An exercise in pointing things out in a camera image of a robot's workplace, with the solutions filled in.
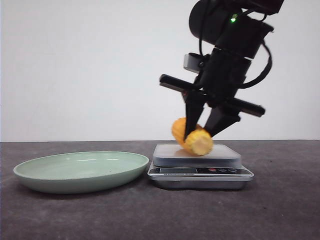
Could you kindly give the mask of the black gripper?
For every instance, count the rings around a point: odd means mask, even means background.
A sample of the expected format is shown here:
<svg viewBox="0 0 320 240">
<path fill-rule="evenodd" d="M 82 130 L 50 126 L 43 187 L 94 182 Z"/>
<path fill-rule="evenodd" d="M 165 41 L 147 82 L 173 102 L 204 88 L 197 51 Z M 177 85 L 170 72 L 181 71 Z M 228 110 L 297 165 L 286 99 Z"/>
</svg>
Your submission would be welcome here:
<svg viewBox="0 0 320 240">
<path fill-rule="evenodd" d="M 239 122 L 240 112 L 256 117 L 265 114 L 263 107 L 235 98 L 236 92 L 244 86 L 250 65 L 247 58 L 214 49 L 194 83 L 166 74 L 160 76 L 161 86 L 183 96 L 186 117 L 184 141 L 196 129 L 205 103 L 212 108 L 204 126 L 211 137 Z"/>
</svg>

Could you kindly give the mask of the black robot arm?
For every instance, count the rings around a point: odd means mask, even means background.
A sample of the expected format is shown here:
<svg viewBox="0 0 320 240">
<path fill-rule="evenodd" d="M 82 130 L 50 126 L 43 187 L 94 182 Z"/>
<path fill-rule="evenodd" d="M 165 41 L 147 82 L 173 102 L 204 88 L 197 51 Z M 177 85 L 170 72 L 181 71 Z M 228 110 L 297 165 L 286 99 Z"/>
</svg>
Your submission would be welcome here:
<svg viewBox="0 0 320 240">
<path fill-rule="evenodd" d="M 258 49 L 265 47 L 265 36 L 273 27 L 250 17 L 257 12 L 264 16 L 277 14 L 281 0 L 200 0 L 191 10 L 189 29 L 200 42 L 214 46 L 210 54 L 189 53 L 184 68 L 197 73 L 193 83 L 163 74 L 162 86 L 182 93 L 186 106 L 183 137 L 196 129 L 204 105 L 211 108 L 205 130 L 214 136 L 240 121 L 240 112 L 260 117 L 265 109 L 235 97 L 239 89 L 260 83 L 270 72 L 268 60 L 258 77 L 246 81 L 246 73 Z"/>
</svg>

